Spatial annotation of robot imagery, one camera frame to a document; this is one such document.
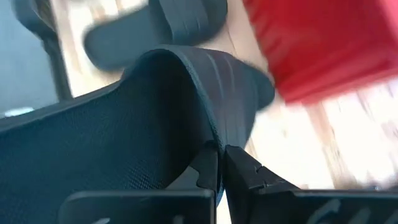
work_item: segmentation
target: red object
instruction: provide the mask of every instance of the red object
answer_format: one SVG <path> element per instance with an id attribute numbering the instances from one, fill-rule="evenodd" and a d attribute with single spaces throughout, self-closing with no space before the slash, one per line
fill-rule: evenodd
<path id="1" fill-rule="evenodd" d="M 287 103 L 398 75 L 398 0 L 244 0 Z"/>

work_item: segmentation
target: wooden floor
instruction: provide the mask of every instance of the wooden floor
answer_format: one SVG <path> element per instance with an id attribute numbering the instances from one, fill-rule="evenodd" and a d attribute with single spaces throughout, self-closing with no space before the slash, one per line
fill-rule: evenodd
<path id="1" fill-rule="evenodd" d="M 73 96 L 119 79 L 95 68 L 82 47 L 93 24 L 138 10 L 141 0 L 52 0 Z M 229 52 L 267 71 L 241 0 L 228 0 L 228 19 L 201 47 Z M 303 188 L 388 187 L 398 172 L 398 81 L 286 107 L 281 99 L 257 116 L 247 151 Z"/>

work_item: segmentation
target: red box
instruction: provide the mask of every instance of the red box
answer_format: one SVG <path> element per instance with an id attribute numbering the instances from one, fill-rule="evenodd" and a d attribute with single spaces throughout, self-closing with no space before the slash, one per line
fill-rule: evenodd
<path id="1" fill-rule="evenodd" d="M 245 0 L 287 103 L 398 74 L 398 0 Z"/>

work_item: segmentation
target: light wooden surface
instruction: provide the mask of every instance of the light wooden surface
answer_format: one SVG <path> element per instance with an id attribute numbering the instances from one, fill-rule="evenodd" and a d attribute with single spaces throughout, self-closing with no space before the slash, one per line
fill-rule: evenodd
<path id="1" fill-rule="evenodd" d="M 73 96 L 117 81 L 87 58 L 82 38 L 94 23 L 138 10 L 141 0 L 51 0 Z M 222 31 L 201 47 L 267 71 L 241 0 L 228 0 Z M 398 171 L 398 83 L 393 80 L 310 107 L 280 99 L 258 114 L 246 150 L 292 183 L 311 189 L 387 187 Z"/>

